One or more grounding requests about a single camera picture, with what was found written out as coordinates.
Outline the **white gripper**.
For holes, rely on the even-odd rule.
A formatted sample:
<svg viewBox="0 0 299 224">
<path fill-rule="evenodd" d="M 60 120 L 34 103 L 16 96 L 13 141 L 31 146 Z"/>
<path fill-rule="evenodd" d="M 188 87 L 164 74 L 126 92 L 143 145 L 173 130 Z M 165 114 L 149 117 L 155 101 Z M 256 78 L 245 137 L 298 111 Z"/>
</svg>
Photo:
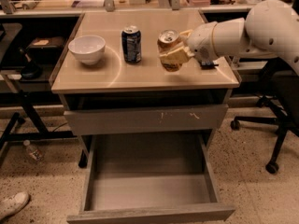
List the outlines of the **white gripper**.
<svg viewBox="0 0 299 224">
<path fill-rule="evenodd" d="M 187 40 L 187 46 L 178 44 L 172 48 L 159 48 L 159 59 L 162 64 L 187 63 L 190 58 L 199 62 L 214 61 L 218 59 L 214 49 L 213 32 L 217 23 L 215 21 L 204 23 L 197 28 L 179 33 L 181 40 Z"/>
</svg>

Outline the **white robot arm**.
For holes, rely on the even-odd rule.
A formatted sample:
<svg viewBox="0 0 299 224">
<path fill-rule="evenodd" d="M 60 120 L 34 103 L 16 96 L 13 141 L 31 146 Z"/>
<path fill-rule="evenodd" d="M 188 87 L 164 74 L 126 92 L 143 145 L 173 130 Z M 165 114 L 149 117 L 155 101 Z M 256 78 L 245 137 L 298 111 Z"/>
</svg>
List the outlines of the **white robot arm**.
<svg viewBox="0 0 299 224">
<path fill-rule="evenodd" d="M 265 0 L 245 18 L 203 23 L 181 33 L 164 31 L 158 36 L 158 50 L 168 71 L 191 58 L 203 63 L 222 56 L 279 57 L 299 74 L 299 15 L 280 0 Z"/>
</svg>

